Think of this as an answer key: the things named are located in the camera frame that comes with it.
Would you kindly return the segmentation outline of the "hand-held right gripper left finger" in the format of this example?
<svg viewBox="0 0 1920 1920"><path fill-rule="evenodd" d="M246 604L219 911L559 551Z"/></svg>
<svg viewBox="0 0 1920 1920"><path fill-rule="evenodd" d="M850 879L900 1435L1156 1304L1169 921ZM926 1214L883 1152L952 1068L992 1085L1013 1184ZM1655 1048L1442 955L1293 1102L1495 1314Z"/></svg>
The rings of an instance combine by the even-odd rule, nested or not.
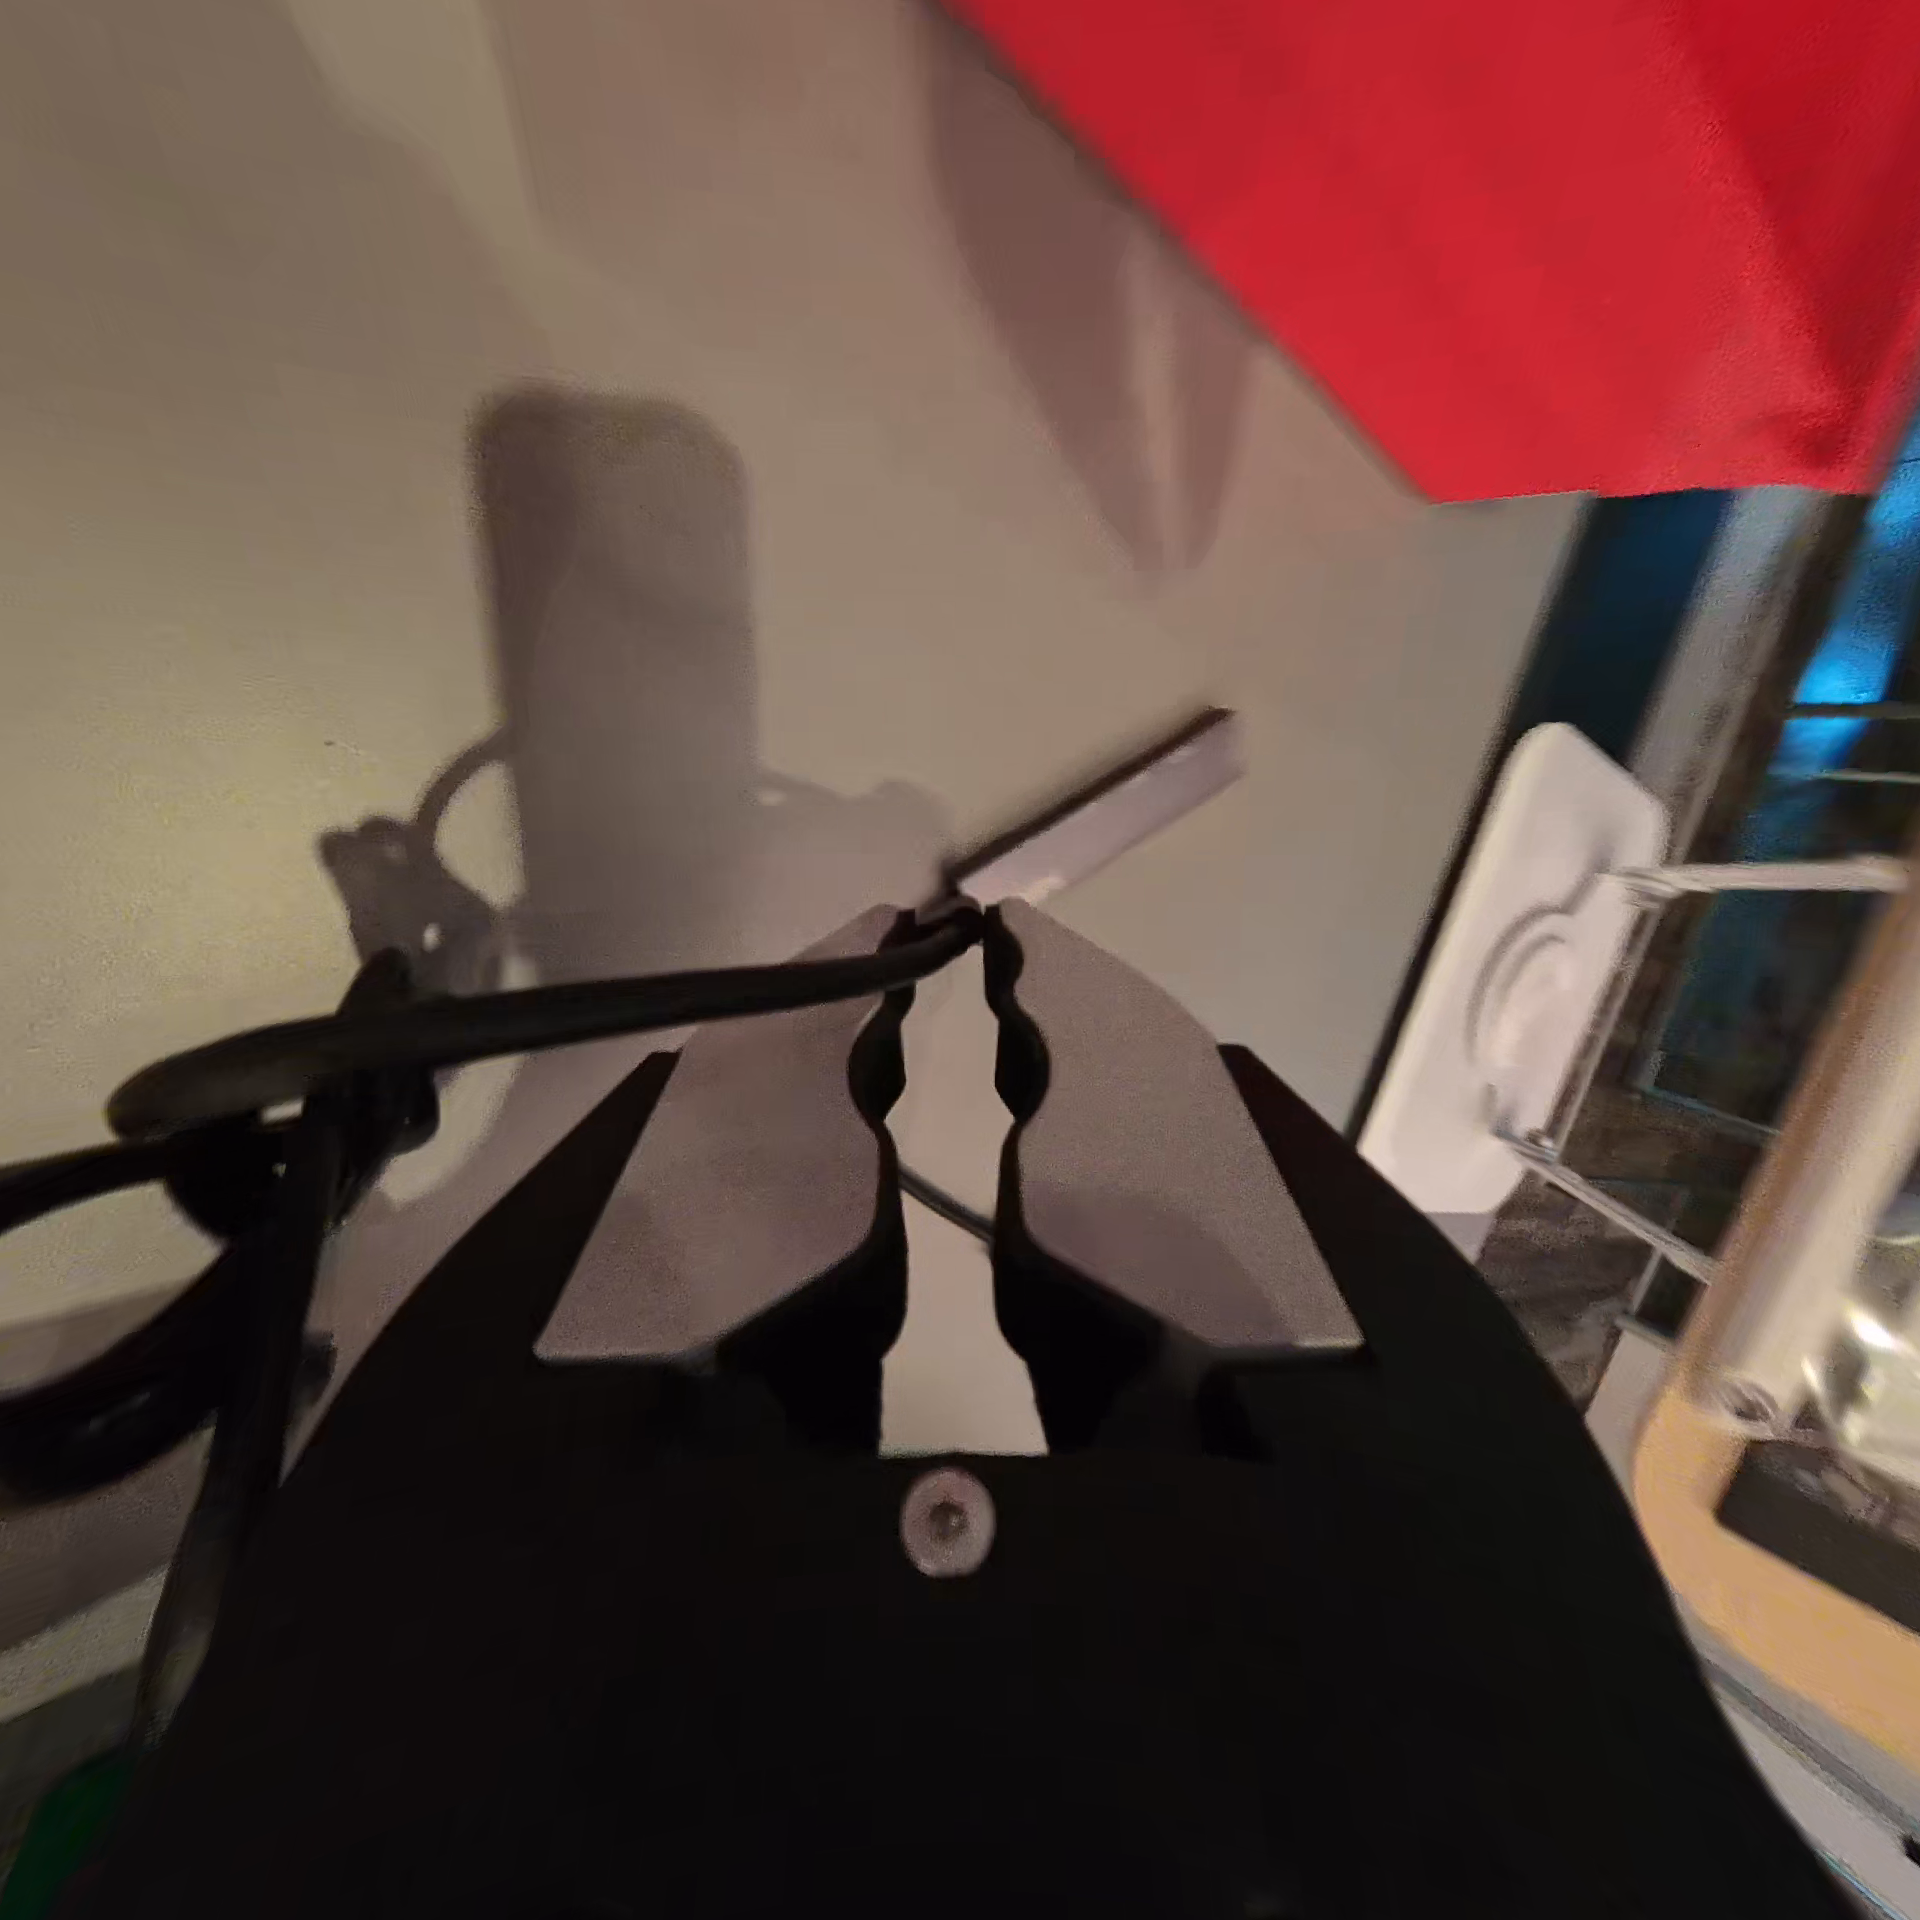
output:
<svg viewBox="0 0 1920 1920"><path fill-rule="evenodd" d="M907 1309L900 1154L915 986L700 1025L540 1328L549 1365L747 1381L797 1444L880 1448Z"/></svg>

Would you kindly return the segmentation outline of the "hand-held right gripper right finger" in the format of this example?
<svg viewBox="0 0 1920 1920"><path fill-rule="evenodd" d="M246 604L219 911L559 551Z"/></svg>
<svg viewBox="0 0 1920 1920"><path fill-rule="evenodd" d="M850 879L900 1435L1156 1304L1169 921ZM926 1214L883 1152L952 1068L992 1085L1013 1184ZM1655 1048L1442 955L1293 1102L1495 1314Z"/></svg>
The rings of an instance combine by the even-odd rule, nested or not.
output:
<svg viewBox="0 0 1920 1920"><path fill-rule="evenodd" d="M1360 1358L1210 1031L1032 904L992 906L979 949L1009 1118L995 1314L1046 1452L1206 1452L1243 1374Z"/></svg>

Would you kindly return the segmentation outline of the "red cloth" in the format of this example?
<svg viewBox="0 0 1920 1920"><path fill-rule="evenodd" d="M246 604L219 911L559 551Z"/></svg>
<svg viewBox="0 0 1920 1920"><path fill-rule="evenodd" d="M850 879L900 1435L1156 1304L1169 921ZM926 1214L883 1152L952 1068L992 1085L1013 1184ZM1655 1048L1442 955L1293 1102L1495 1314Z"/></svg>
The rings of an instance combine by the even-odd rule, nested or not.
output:
<svg viewBox="0 0 1920 1920"><path fill-rule="evenodd" d="M955 4L1425 496L1875 492L1913 4Z"/></svg>

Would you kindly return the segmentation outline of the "thin grey slab device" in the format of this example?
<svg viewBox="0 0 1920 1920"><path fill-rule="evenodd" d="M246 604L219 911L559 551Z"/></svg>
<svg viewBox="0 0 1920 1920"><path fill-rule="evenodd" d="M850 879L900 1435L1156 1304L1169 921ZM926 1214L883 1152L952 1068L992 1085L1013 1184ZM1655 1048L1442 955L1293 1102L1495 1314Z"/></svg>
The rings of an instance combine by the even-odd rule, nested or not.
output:
<svg viewBox="0 0 1920 1920"><path fill-rule="evenodd" d="M1189 819L1239 778L1239 714L1200 708L1159 741L945 861L936 899L1042 906Z"/></svg>

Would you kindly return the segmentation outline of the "white adhesive hook plate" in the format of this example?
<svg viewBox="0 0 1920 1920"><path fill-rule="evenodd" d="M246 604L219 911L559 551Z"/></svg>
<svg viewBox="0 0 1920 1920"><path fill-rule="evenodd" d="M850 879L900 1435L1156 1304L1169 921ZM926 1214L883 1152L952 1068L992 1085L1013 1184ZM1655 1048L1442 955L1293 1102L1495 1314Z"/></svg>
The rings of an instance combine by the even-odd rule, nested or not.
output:
<svg viewBox="0 0 1920 1920"><path fill-rule="evenodd" d="M1642 921L1623 874L1666 838L1666 805L1572 726L1499 766L1360 1129L1416 1212L1495 1214L1516 1188L1512 1139L1557 1114Z"/></svg>

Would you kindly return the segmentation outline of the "tan frame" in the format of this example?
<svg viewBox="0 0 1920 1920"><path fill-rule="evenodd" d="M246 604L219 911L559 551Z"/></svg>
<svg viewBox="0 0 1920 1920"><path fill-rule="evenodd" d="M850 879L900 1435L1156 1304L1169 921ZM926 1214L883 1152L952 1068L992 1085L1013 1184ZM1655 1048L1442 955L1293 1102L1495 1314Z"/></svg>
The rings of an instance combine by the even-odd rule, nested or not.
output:
<svg viewBox="0 0 1920 1920"><path fill-rule="evenodd" d="M1709 1634L1886 1759L1917 1771L1917 1634L1717 1521L1753 1436L1785 1431L1917 1156L1917 862L1886 898L1739 1191L1632 1454L1627 1499Z"/></svg>

